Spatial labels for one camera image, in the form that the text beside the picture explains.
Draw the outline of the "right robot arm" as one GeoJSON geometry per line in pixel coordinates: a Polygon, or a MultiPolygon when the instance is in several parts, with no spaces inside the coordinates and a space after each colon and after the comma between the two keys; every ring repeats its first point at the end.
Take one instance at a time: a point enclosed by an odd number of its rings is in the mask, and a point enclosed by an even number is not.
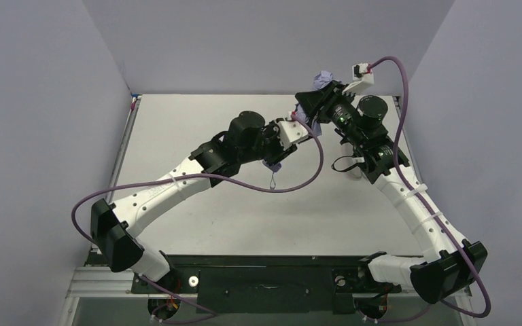
{"type": "Polygon", "coordinates": [[[391,202],[421,248],[421,259],[376,254],[366,260],[378,283],[412,287],[436,304],[475,280],[488,256],[485,246],[470,242],[435,207],[405,154],[383,124],[389,105],[379,96],[355,100],[332,82],[323,90],[299,92],[298,104],[310,122],[331,123],[353,153],[365,178],[391,202]]]}

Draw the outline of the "lilac umbrella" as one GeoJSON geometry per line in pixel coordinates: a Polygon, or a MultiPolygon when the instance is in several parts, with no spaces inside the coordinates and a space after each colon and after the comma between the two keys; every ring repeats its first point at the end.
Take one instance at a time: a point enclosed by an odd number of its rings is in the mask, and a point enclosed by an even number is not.
{"type": "Polygon", "coordinates": [[[333,81],[334,75],[331,72],[321,70],[313,78],[311,91],[300,92],[295,95],[298,102],[293,113],[311,128],[313,136],[320,137],[322,135],[321,122],[318,122],[319,110],[323,108],[327,101],[326,88],[333,81]]]}

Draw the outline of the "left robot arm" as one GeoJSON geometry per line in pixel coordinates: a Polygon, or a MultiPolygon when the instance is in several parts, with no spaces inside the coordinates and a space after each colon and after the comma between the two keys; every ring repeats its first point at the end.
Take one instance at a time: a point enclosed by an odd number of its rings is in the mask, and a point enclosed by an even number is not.
{"type": "Polygon", "coordinates": [[[170,271],[167,259],[141,244],[137,237],[153,221],[189,197],[215,187],[222,177],[233,177],[242,165],[264,161],[274,166],[296,151],[309,136],[291,117],[266,123],[253,111],[243,111],[227,131],[197,147],[160,185],[143,186],[125,198],[91,207],[91,236],[112,272],[127,269],[159,281],[170,271]]]}

